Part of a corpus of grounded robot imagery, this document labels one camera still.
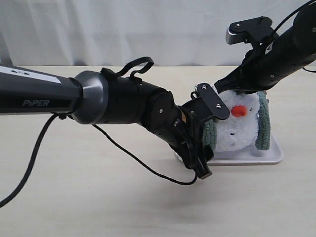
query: white plush toy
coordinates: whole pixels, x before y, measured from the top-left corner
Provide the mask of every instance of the white plush toy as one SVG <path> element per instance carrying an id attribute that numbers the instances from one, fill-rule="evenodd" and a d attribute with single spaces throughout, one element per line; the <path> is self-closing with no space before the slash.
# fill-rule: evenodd
<path id="1" fill-rule="evenodd" d="M 264 92 L 219 94 L 231 111 L 226 120 L 211 120 L 205 124 L 203 142 L 214 152 L 232 152 L 254 145 L 258 150 L 270 148 L 270 118 Z"/>

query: orange nose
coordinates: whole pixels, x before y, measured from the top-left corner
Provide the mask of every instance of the orange nose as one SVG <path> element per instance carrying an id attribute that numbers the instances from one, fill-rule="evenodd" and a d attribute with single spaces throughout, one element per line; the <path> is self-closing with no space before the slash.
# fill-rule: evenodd
<path id="1" fill-rule="evenodd" d="M 247 108 L 244 105 L 234 106 L 231 110 L 232 115 L 235 117 L 242 117 L 247 115 Z"/>

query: table surface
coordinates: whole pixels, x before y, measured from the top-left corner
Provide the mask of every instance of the table surface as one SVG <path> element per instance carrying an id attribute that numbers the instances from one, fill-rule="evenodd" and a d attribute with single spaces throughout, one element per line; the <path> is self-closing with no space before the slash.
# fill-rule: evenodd
<path id="1" fill-rule="evenodd" d="M 64 77 L 101 69 L 26 68 Z M 181 104 L 195 84 L 213 84 L 233 68 L 153 67 L 142 78 L 171 90 Z M 154 176 L 91 125 L 56 120 L 25 188 L 0 209 L 0 236 L 315 237 L 315 89 L 315 74 L 299 71 L 268 91 L 272 131 L 284 151 L 280 164 L 215 166 L 192 186 Z M 48 117 L 0 117 L 0 199 L 20 181 Z M 144 128 L 101 127 L 158 172 L 193 178 Z"/>

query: white curtain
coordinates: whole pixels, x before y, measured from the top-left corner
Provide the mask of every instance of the white curtain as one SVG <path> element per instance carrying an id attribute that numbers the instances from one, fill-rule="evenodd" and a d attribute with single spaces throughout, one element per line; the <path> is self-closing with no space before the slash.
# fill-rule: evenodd
<path id="1" fill-rule="evenodd" d="M 248 44 L 227 45 L 235 21 L 275 27 L 305 0 L 1 0 L 0 30 L 14 65 L 239 65 Z M 279 31 L 291 26 L 293 18 Z"/>

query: plastic tray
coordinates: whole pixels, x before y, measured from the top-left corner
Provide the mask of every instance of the plastic tray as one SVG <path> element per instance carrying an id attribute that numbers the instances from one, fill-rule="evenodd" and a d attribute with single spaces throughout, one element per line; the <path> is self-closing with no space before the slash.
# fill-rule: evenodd
<path id="1" fill-rule="evenodd" d="M 271 144 L 268 151 L 259 151 L 250 145 L 236 152 L 215 153 L 209 165 L 274 165 L 283 160 L 283 151 L 277 140 L 271 135 Z"/>

